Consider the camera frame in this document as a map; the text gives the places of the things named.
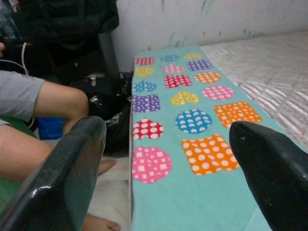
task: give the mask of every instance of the foot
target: foot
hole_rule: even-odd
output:
[[[82,231],[119,231],[121,226],[104,218],[87,214],[83,222]]]
[[[98,168],[98,175],[103,174],[104,172],[111,169],[116,164],[115,159],[102,160]]]

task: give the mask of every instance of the white wall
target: white wall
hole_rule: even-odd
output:
[[[112,33],[121,71],[147,49],[308,30],[308,0],[118,0]]]

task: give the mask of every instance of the pink polka dot heart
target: pink polka dot heart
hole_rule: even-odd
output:
[[[166,177],[171,166],[171,159],[164,150],[139,147],[134,150],[132,177],[142,183],[152,184]]]

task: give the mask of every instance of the white mattress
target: white mattress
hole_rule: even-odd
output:
[[[201,48],[292,138],[308,147],[308,32]]]

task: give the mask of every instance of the gray shorts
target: gray shorts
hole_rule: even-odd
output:
[[[0,71],[0,116],[29,121],[44,80]],[[8,124],[0,120],[0,125]]]

